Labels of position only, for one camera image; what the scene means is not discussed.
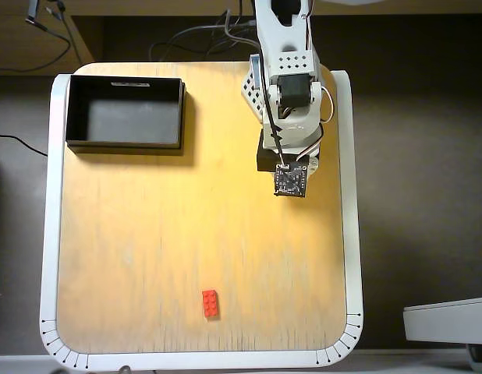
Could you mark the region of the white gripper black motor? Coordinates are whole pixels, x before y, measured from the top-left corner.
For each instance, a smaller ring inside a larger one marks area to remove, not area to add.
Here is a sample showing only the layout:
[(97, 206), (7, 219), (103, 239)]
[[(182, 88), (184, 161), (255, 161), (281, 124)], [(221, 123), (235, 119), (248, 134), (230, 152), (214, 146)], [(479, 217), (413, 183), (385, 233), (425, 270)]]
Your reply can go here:
[[(250, 69), (244, 77), (241, 93), (257, 120), (262, 122), (264, 98), (260, 92), (259, 54), (250, 56)], [(317, 157), (319, 154), (318, 143), (323, 135), (324, 130), (321, 125), (317, 125), (309, 134), (304, 129), (283, 129), (280, 133), (280, 145), (284, 163), (308, 162), (310, 157)], [(280, 163), (281, 159), (273, 138), (262, 129), (257, 147), (257, 170), (275, 172), (276, 165)]]

